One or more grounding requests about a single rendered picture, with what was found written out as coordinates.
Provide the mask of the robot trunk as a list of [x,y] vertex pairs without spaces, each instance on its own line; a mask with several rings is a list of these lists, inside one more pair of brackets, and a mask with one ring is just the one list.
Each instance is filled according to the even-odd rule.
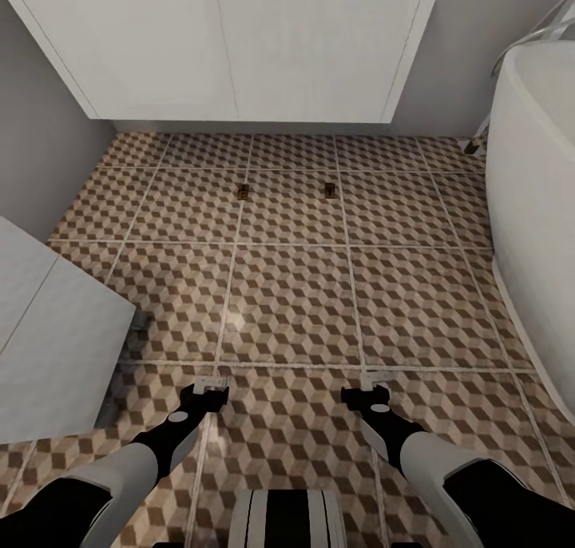
[[242,490],[228,548],[347,548],[333,490]]

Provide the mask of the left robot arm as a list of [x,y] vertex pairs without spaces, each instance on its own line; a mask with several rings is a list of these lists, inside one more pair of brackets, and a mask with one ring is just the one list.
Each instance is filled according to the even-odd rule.
[[160,479],[193,450],[198,423],[227,405],[229,384],[226,377],[197,375],[163,424],[59,475],[20,511],[0,518],[0,548],[110,548]]

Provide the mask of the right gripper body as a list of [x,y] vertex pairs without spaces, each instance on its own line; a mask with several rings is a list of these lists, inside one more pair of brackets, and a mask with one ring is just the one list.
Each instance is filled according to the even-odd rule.
[[[361,407],[363,407],[363,403],[367,398],[378,399],[388,406],[388,390],[379,385],[374,385],[372,391],[362,391],[361,388],[354,388],[346,389],[345,393],[347,394],[347,407],[349,411],[361,412]],[[393,411],[393,409],[391,410]],[[363,415],[362,412],[361,414]]]

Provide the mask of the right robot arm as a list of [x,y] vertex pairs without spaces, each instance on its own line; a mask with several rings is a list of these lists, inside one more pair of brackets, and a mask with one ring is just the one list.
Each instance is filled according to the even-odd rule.
[[575,510],[535,494],[504,463],[425,432],[388,406],[389,371],[341,389],[365,440],[404,475],[458,548],[575,548]]

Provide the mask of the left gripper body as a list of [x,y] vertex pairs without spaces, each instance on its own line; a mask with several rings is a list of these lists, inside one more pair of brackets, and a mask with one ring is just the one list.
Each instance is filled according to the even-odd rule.
[[222,391],[207,390],[203,395],[193,393],[194,387],[186,387],[181,391],[180,405],[184,406],[186,403],[198,403],[203,411],[203,417],[208,412],[218,413],[221,409]]

